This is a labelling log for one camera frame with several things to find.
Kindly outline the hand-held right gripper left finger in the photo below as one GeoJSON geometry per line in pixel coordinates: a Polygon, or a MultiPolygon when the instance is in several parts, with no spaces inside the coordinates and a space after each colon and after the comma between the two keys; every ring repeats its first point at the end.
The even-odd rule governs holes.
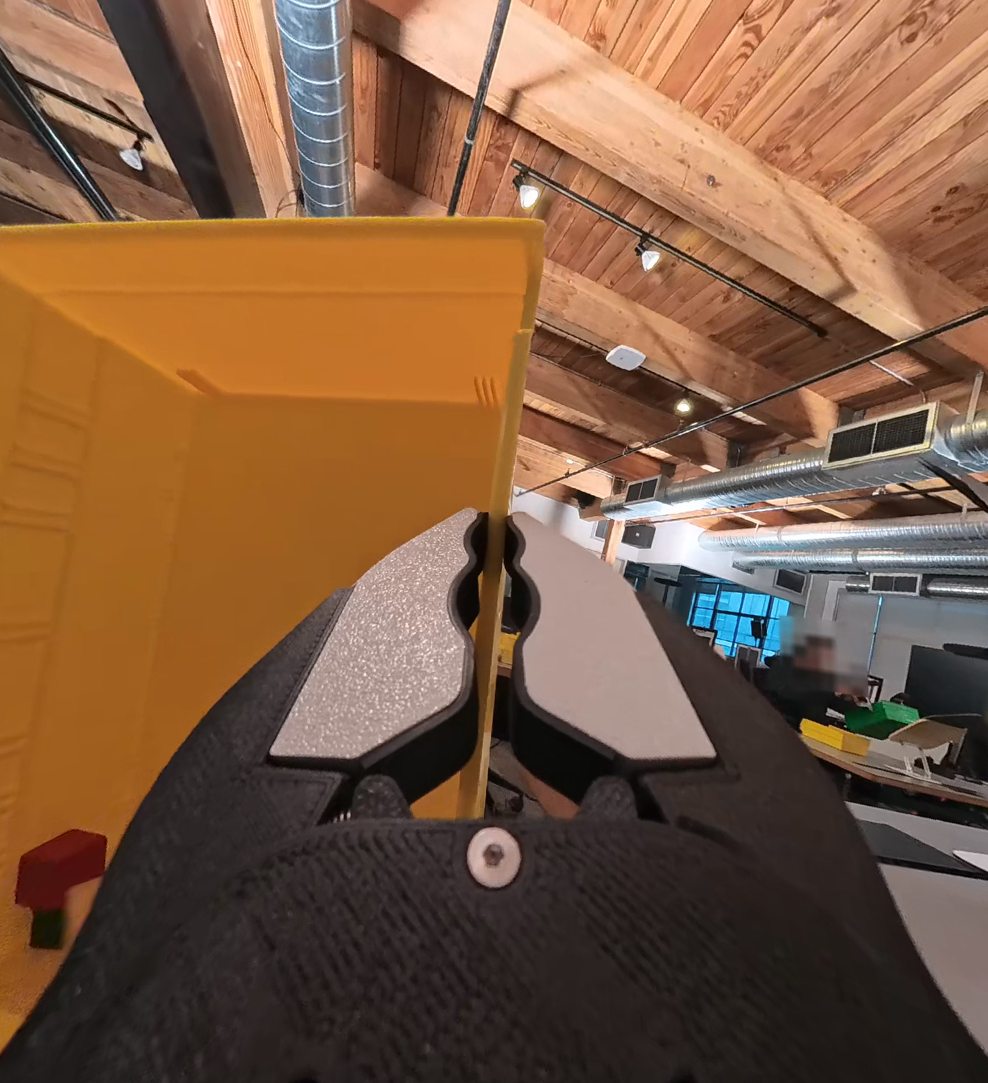
{"type": "Polygon", "coordinates": [[[372,566],[353,586],[283,717],[271,764],[391,778],[416,803],[474,751],[471,628],[487,514],[466,508],[372,566]]]}

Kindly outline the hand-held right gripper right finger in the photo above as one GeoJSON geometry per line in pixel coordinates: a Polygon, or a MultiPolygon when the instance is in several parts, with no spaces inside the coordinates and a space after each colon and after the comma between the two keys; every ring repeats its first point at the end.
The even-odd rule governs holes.
{"type": "Polygon", "coordinates": [[[519,634],[507,708],[514,756],[570,803],[599,778],[708,768],[717,751],[637,595],[528,513],[507,521],[519,634]]]}

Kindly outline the yellow plastic box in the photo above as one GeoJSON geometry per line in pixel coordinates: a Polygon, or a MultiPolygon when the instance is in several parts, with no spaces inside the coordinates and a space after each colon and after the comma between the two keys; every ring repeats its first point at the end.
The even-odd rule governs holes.
{"type": "Polygon", "coordinates": [[[0,1051],[65,955],[21,856],[112,858],[320,603],[504,516],[541,263],[507,219],[0,226],[0,1051]]]}

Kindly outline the pile of coloured wooden cubes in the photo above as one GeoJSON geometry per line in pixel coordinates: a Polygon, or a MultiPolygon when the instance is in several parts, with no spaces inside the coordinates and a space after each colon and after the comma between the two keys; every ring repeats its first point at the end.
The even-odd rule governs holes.
{"type": "Polygon", "coordinates": [[[21,856],[14,902],[29,913],[32,950],[60,951],[73,941],[95,901],[107,858],[107,837],[81,828],[21,856]]]}

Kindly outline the blue tinted window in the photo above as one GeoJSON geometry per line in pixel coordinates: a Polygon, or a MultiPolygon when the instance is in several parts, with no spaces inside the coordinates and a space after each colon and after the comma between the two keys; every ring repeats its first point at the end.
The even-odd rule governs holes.
{"type": "Polygon", "coordinates": [[[785,599],[708,583],[694,591],[689,625],[713,632],[713,643],[725,657],[734,658],[742,648],[772,657],[780,652],[782,625],[790,612],[785,599]]]}

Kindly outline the flat yellow plastic bin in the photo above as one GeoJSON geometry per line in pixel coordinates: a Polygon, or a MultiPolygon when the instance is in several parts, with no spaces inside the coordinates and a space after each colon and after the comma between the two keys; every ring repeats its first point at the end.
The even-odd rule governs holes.
{"type": "Polygon", "coordinates": [[[842,751],[849,755],[866,756],[871,747],[868,738],[861,738],[834,725],[818,725],[810,719],[800,720],[800,734],[829,749],[842,751]]]}

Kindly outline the green plastic bin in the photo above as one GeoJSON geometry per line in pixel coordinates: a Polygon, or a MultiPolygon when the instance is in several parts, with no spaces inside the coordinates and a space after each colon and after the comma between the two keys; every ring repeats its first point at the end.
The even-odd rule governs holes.
{"type": "Polygon", "coordinates": [[[880,701],[869,707],[854,706],[845,712],[845,727],[861,738],[886,739],[907,725],[916,723],[920,712],[892,701],[880,701]]]}

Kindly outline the wooden work table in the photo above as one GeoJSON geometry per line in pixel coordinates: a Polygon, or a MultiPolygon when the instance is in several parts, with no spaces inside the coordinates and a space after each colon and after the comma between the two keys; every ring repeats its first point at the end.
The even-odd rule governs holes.
{"type": "Polygon", "coordinates": [[[863,778],[890,790],[900,790],[934,797],[944,803],[974,805],[988,810],[988,783],[942,780],[936,777],[916,777],[903,771],[877,767],[851,752],[838,751],[812,738],[800,738],[812,756],[827,765],[833,765],[847,777],[863,778]]]}

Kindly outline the thin black ceiling rod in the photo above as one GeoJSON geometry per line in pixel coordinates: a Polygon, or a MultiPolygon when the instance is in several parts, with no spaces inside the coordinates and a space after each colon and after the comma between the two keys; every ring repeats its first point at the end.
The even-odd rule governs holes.
{"type": "Polygon", "coordinates": [[[659,435],[655,439],[649,440],[647,442],[633,444],[627,446],[618,455],[611,455],[607,458],[594,461],[593,464],[584,464],[581,467],[568,471],[562,477],[556,477],[549,481],[543,481],[540,484],[532,486],[528,490],[522,490],[521,494],[536,493],[541,490],[548,488],[550,485],[568,485],[568,482],[577,477],[582,477],[584,473],[592,470],[602,470],[612,464],[619,464],[620,461],[632,457],[633,455],[639,455],[654,447],[661,447],[671,441],[688,439],[691,434],[696,432],[704,431],[708,426],[718,425],[720,421],[726,421],[733,417],[737,413],[749,413],[754,408],[763,407],[767,404],[774,403],[778,399],[789,397],[792,394],[800,393],[805,389],[810,388],[814,384],[826,380],[832,380],[843,375],[846,371],[853,371],[854,369],[866,365],[866,364],[876,364],[880,358],[886,358],[897,352],[912,351],[916,345],[925,344],[926,342],[933,341],[942,337],[947,332],[957,332],[962,328],[967,327],[979,319],[988,318],[988,305],[981,305],[967,314],[961,316],[961,318],[948,319],[937,327],[927,329],[927,331],[916,332],[913,336],[909,336],[899,341],[892,342],[890,345],[882,345],[876,350],[866,353],[864,355],[857,356],[856,358],[849,358],[847,362],[842,363],[827,371],[815,373],[812,376],[801,379],[800,381],[792,382],[791,384],[781,386],[781,388],[776,389],[767,394],[760,395],[760,397],[749,399],[745,402],[738,403],[732,407],[727,408],[725,412],[715,413],[715,415],[710,416],[704,419],[696,421],[693,425],[680,426],[676,430],[659,435]]]}

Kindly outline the dark tablet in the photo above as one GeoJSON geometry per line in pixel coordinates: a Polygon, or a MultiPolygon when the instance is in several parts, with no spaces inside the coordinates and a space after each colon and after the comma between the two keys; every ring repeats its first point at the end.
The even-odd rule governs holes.
{"type": "Polygon", "coordinates": [[[988,880],[988,873],[914,838],[887,823],[857,821],[868,849],[880,864],[988,880]]]}

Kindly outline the dark monitor screen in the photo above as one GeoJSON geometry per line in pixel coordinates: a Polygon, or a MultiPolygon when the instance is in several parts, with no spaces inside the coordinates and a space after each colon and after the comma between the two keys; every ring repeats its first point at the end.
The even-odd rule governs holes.
{"type": "Polygon", "coordinates": [[[972,714],[988,719],[988,648],[912,645],[905,695],[923,716],[972,714]]]}

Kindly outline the black light track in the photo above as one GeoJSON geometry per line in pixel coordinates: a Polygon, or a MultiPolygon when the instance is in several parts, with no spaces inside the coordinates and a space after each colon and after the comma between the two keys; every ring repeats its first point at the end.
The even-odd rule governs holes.
{"type": "Polygon", "coordinates": [[[732,276],[727,273],[708,265],[694,255],[684,251],[681,248],[670,244],[670,242],[664,240],[659,235],[644,229],[642,226],[632,224],[626,218],[619,216],[618,213],[600,206],[598,203],[595,203],[595,200],[576,193],[567,185],[562,184],[562,182],[555,181],[552,177],[542,173],[534,166],[528,165],[518,158],[514,158],[511,160],[511,166],[514,167],[514,186],[517,190],[521,190],[526,186],[537,186],[545,191],[551,191],[556,196],[567,199],[577,207],[589,211],[598,219],[606,221],[633,236],[636,242],[635,252],[639,257],[646,273],[652,272],[658,265],[658,260],[647,260],[647,255],[670,256],[672,259],[693,268],[693,270],[703,273],[708,278],[717,280],[725,287],[734,290],[736,293],[739,293],[740,296],[754,301],[758,305],[764,306],[774,314],[778,314],[783,318],[790,319],[791,322],[800,325],[800,327],[806,329],[808,332],[812,332],[819,339],[826,339],[828,337],[827,329],[814,319],[808,318],[808,316],[804,316],[790,306],[783,305],[781,302],[774,300],[760,291],[757,291],[751,286],[748,286],[743,280],[732,278],[732,276]]]}
{"type": "Polygon", "coordinates": [[[153,142],[148,129],[106,113],[17,66],[0,41],[0,223],[165,219],[188,206],[158,186],[171,177],[153,158],[143,172],[120,151],[153,142]]]}

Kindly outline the black ceiling pipe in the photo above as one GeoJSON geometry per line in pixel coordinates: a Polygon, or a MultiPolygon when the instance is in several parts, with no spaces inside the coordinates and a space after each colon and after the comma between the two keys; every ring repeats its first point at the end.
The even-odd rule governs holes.
{"type": "Polygon", "coordinates": [[[461,143],[460,160],[457,164],[451,194],[448,194],[448,218],[456,216],[457,211],[460,209],[461,192],[464,191],[471,157],[474,153],[474,140],[478,136],[479,125],[484,106],[486,106],[487,88],[492,80],[496,60],[500,53],[500,40],[504,36],[511,1],[508,0],[499,1],[496,5],[491,31],[487,36],[486,54],[484,55],[482,67],[480,69],[478,83],[474,87],[473,106],[471,106],[468,126],[465,131],[464,142],[461,143]]]}

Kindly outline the large silver vented duct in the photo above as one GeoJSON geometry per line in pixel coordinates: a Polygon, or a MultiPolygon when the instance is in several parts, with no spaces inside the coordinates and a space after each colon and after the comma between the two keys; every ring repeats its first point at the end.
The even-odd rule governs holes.
{"type": "Polygon", "coordinates": [[[933,402],[838,426],[822,447],[806,453],[684,481],[636,481],[604,501],[600,513],[612,520],[651,520],[928,480],[924,459],[929,456],[951,460],[961,472],[988,472],[988,410],[966,417],[933,402]]]}

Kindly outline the slim silver duct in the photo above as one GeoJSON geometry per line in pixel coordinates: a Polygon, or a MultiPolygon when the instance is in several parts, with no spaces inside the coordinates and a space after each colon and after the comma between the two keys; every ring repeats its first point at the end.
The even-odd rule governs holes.
{"type": "Polygon", "coordinates": [[[909,571],[988,575],[988,549],[785,549],[737,554],[732,565],[743,572],[784,569],[812,573],[909,571]]]}
{"type": "Polygon", "coordinates": [[[988,547],[988,513],[977,510],[942,516],[705,531],[696,542],[708,552],[732,553],[851,548],[915,550],[964,543],[988,547]]]}

